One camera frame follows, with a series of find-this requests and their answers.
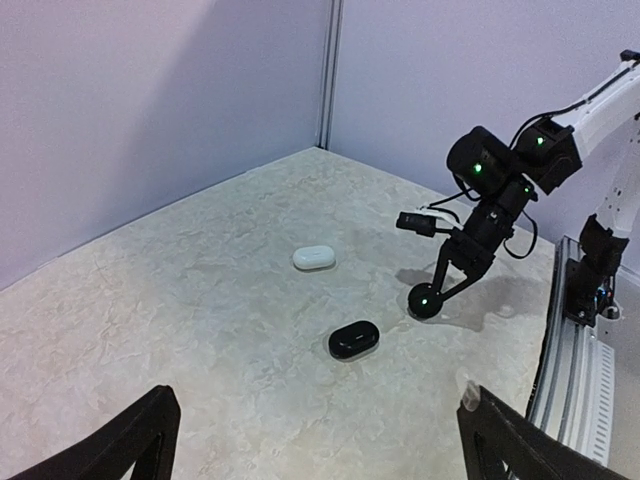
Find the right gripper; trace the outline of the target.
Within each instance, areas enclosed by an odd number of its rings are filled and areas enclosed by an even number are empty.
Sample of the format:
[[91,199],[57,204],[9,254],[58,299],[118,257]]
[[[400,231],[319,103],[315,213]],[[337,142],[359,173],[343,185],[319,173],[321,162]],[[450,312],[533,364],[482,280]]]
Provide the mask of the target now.
[[[442,302],[460,294],[488,271],[500,244],[513,233],[515,217],[497,204],[479,204],[461,230],[454,229],[440,248],[431,284]],[[449,269],[462,273],[464,279],[444,290]]]

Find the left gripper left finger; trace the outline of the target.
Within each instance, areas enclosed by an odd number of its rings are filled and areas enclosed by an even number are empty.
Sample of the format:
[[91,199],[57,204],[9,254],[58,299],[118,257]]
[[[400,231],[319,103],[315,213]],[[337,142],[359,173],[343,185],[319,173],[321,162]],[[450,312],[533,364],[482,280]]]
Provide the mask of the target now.
[[157,385],[85,439],[14,477],[169,479],[180,419],[173,389]]

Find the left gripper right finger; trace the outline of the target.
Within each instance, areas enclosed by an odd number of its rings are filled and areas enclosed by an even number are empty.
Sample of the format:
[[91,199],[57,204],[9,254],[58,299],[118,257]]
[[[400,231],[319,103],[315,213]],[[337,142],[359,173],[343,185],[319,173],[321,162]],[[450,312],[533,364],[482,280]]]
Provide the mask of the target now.
[[620,479],[622,476],[552,439],[473,381],[457,421],[469,479]]

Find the round black case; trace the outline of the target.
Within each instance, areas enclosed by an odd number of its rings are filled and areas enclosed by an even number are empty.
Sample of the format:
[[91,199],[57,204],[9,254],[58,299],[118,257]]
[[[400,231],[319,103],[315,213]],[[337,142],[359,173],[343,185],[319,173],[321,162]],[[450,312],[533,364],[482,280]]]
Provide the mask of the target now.
[[441,293],[430,283],[415,285],[407,297],[408,311],[418,320],[427,320],[437,316],[443,307]]

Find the black earbud charging case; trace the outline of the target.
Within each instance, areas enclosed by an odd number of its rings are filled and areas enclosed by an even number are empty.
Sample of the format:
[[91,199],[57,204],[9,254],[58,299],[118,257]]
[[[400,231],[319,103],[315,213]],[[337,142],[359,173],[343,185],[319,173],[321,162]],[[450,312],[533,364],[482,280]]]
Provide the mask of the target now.
[[380,331],[374,323],[359,320],[334,330],[328,338],[328,350],[337,360],[350,360],[375,348],[379,339]]

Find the white earbud charging case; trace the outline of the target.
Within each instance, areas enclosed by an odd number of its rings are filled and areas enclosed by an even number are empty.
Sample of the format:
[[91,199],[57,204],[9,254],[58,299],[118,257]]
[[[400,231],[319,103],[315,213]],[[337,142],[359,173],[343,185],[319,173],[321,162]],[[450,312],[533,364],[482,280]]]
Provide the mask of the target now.
[[314,245],[298,248],[292,255],[295,268],[301,271],[321,270],[336,262],[334,250],[327,245]]

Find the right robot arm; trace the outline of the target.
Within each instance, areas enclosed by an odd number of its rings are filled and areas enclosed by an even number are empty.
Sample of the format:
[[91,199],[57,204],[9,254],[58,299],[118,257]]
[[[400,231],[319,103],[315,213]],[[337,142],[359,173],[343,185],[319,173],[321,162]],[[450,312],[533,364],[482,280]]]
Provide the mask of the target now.
[[625,50],[620,59],[611,76],[580,100],[525,121],[511,143],[477,126],[451,147],[447,167],[462,193],[477,193],[478,203],[464,224],[448,229],[423,305],[444,302],[482,278],[537,193],[559,187],[630,118],[639,99],[639,54]]

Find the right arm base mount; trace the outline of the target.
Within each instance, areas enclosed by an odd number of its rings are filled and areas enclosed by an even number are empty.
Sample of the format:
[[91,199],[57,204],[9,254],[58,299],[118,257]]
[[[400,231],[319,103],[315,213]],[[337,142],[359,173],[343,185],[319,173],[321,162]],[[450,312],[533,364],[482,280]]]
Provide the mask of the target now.
[[594,327],[596,317],[613,305],[615,276],[629,243],[611,228],[603,227],[596,214],[590,215],[581,231],[583,256],[566,263],[564,314],[574,322]]

